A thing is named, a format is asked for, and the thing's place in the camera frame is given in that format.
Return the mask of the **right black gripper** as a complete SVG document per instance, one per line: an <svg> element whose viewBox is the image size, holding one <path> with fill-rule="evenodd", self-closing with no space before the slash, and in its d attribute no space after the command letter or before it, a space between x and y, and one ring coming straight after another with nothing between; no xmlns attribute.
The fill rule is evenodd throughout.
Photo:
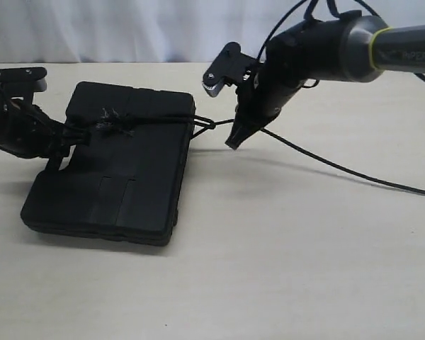
<svg viewBox="0 0 425 340"><path fill-rule="evenodd" d="M243 142L276 119L283 107L283 88L263 84L254 88L248 81L236 89L234 122L225 144L238 149Z"/></svg>

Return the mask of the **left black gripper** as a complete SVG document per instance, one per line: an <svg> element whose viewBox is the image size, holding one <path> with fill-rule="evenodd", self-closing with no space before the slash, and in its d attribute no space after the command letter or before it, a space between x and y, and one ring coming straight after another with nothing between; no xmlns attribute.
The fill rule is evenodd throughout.
<svg viewBox="0 0 425 340"><path fill-rule="evenodd" d="M19 159L62 160L68 157L71 146L89 145L88 129L61 124L51 119L39 106L13 102L8 108L0 150Z"/></svg>

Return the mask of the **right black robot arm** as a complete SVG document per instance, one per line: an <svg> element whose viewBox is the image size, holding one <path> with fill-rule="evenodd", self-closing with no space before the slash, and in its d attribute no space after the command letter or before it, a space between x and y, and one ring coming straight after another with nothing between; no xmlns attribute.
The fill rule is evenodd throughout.
<svg viewBox="0 0 425 340"><path fill-rule="evenodd" d="M246 59L237 73L237 107L226 145L264 129L309 79L369 83L383 72L425 74L425 25L391 28L377 16L305 20L266 46L266 60Z"/></svg>

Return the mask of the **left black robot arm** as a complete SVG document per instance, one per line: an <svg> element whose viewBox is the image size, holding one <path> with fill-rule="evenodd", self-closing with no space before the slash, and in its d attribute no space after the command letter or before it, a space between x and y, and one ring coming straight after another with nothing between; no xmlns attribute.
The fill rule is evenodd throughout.
<svg viewBox="0 0 425 340"><path fill-rule="evenodd" d="M91 133L50 118L39 106L12 98L0 86L0 150L19 159L67 157L70 147L88 145Z"/></svg>

